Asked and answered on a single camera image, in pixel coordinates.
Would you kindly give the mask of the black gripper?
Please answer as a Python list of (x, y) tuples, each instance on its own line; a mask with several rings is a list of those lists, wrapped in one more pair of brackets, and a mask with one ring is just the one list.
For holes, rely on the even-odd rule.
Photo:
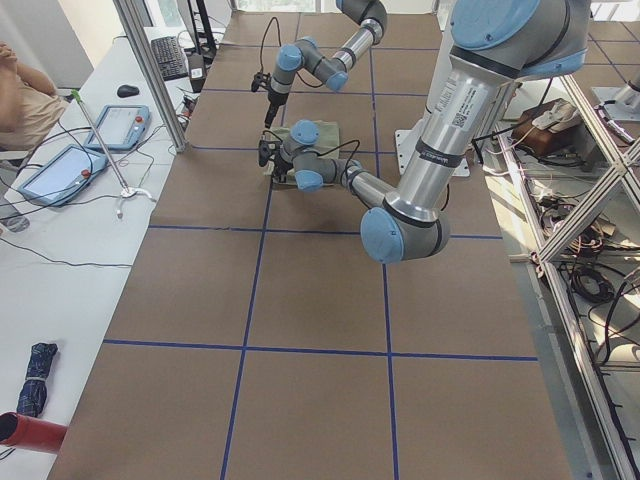
[(272, 85), (272, 77), (270, 73), (264, 73), (261, 71), (254, 74), (250, 89), (253, 93), (256, 93), (259, 89), (263, 89), (267, 92), (269, 107), (265, 115), (264, 125), (271, 126), (279, 108), (286, 104), (286, 94), (279, 92)]
[(276, 183), (292, 182), (290, 172), (293, 170), (293, 164), (283, 157), (282, 144), (283, 141), (278, 136), (269, 138), (262, 134), (257, 149), (258, 165), (263, 169), (263, 174)]

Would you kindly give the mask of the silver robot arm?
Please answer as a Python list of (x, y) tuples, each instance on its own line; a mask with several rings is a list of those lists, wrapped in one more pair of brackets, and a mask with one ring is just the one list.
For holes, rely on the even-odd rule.
[(338, 1), (336, 7), (357, 24), (358, 30), (332, 56), (324, 55), (313, 37), (304, 36), (279, 48), (272, 72), (259, 71), (254, 75), (251, 90), (267, 91), (265, 128), (272, 126), (279, 109), (286, 104), (299, 71), (307, 71), (322, 85), (338, 92), (358, 59), (381, 42), (387, 30), (387, 11), (382, 2), (345, 0)]
[(258, 162), (271, 166), (274, 177), (292, 174), (305, 192), (329, 184), (347, 188), (367, 208), (360, 236), (372, 259), (390, 264), (435, 255), (450, 234), (439, 198), (498, 90), (579, 70), (590, 14), (586, 1), (456, 2), (440, 48), (451, 69), (423, 116), (397, 185), (354, 160), (326, 158), (316, 146), (318, 128), (308, 120), (296, 122), (282, 139), (265, 131)]

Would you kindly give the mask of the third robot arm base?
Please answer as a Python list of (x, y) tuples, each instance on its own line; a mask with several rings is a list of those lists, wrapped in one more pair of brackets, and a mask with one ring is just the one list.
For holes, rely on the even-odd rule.
[(639, 71), (621, 87), (592, 87), (598, 104), (607, 118), (619, 121), (639, 121)]

